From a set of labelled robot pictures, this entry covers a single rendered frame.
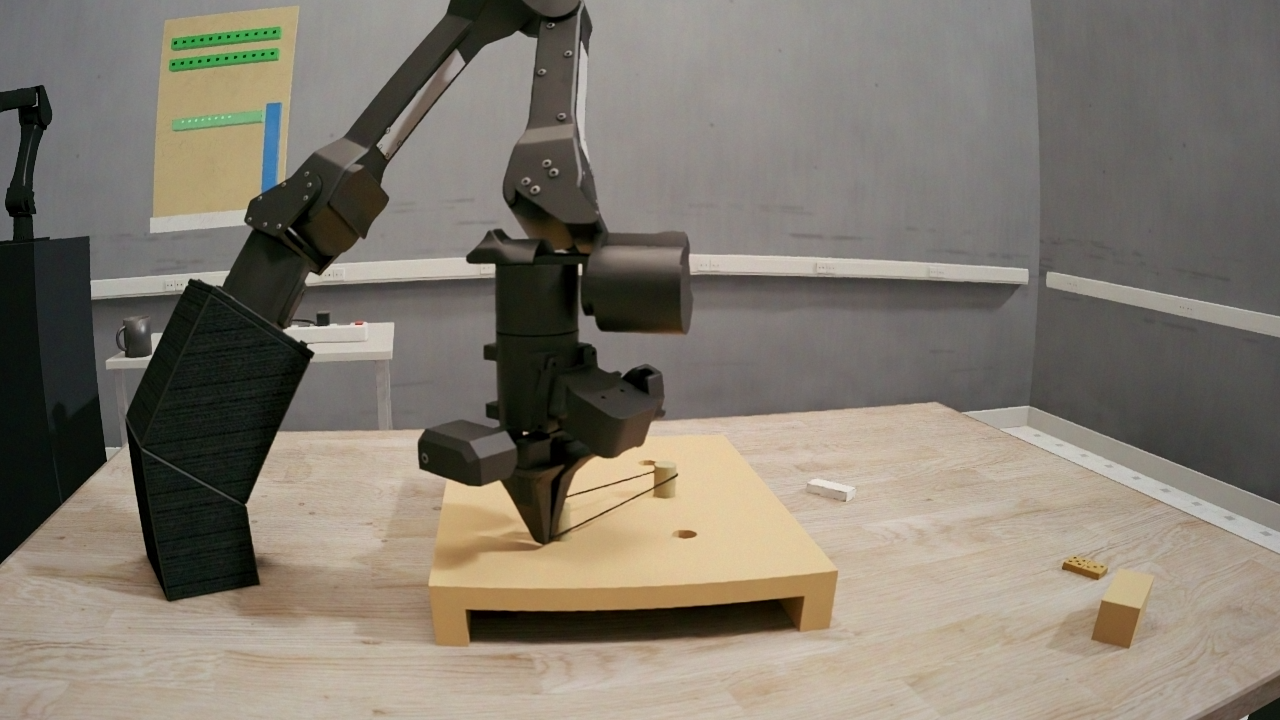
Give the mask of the tan rectangular block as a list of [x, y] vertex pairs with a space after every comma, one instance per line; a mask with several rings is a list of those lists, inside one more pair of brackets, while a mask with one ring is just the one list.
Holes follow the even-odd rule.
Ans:
[[1100, 605], [1091, 641], [1130, 648], [1146, 615], [1153, 575], [1119, 568]]

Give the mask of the tan wooden domino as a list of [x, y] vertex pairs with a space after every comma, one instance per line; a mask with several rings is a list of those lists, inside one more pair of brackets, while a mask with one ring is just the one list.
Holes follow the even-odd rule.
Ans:
[[1074, 555], [1062, 562], [1062, 569], [1068, 571], [1074, 571], [1083, 577], [1089, 577], [1094, 580], [1100, 580], [1100, 578], [1105, 577], [1105, 574], [1107, 574], [1108, 571], [1108, 566], [1105, 566], [1100, 562], [1093, 562], [1087, 559], [1080, 559]]

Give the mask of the cream rectangular block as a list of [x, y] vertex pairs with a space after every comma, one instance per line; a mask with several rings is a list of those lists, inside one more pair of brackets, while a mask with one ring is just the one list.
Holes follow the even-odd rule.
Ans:
[[856, 488], [829, 480], [814, 479], [806, 482], [806, 492], [847, 502], [849, 500], [855, 498]]

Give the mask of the tan wooden board with holes and pegs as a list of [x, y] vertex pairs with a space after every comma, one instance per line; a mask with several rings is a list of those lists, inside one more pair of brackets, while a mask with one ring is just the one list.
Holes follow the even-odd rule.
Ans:
[[532, 541], [500, 480], [447, 479], [429, 579], [436, 646], [468, 647], [471, 609], [780, 600], [797, 632], [829, 629], [838, 569], [724, 436], [646, 437], [585, 464], [568, 495], [653, 470], [566, 498], [556, 536], [678, 473], [547, 544]]

